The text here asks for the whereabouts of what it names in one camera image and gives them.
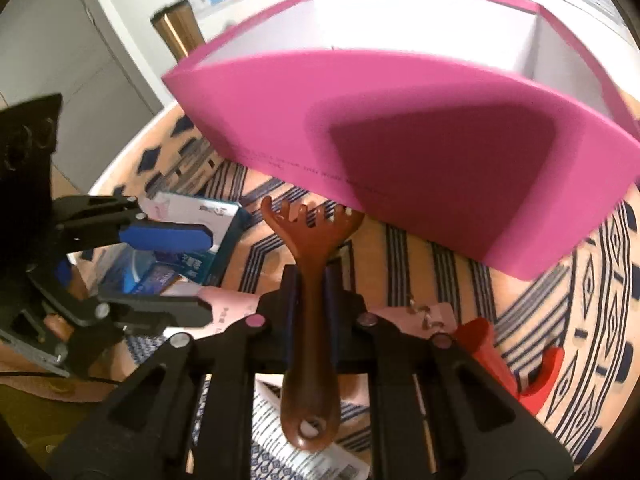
barcode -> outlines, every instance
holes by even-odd
[[[354,468],[352,465],[348,465],[340,474],[335,478],[335,480],[353,480],[358,475],[358,470]]]

gold tumbler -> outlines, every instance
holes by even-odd
[[[158,10],[151,18],[151,24],[178,61],[204,44],[204,38],[188,0],[180,0]]]

patterned tablecloth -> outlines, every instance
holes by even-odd
[[[251,225],[220,285],[254,294],[278,287],[292,257],[262,220],[266,194],[310,205],[334,202],[277,178],[223,160],[176,105],[144,130],[107,170],[97,194],[152,196],[158,190],[236,200],[252,213]],[[367,305],[404,306],[448,301],[461,322],[483,316],[495,324],[497,346],[526,387],[542,352],[564,347],[560,377],[538,419],[580,465],[615,423],[633,389],[640,364],[640,192],[633,186],[606,221],[538,279],[521,282],[481,263],[367,218],[340,249],[347,288]],[[88,282],[106,249],[86,251],[79,267]],[[139,362],[161,340],[131,338]],[[367,409],[343,406],[338,442],[369,458]],[[252,451],[255,478],[295,478],[259,446]]]

black cable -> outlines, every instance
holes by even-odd
[[[49,372],[0,372],[0,379],[3,377],[44,377],[44,378],[59,378],[59,379],[69,379],[67,377],[59,376],[58,374],[53,374]],[[87,377],[83,378],[71,378],[76,379],[78,381],[88,381],[93,383],[105,383],[105,384],[120,384],[120,381],[114,381],[113,379],[105,379],[102,377]]]

brown plastic massager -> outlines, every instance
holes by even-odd
[[[271,197],[260,209],[267,225],[291,251],[302,287],[294,314],[292,357],[282,383],[280,423],[287,440],[298,449],[320,451],[332,443],[340,426],[340,389],[331,362],[329,324],[322,300],[322,276],[332,253],[362,224],[364,214],[337,205],[334,220],[316,208],[316,224],[306,224],[306,205],[290,220],[290,204],[278,213]]]

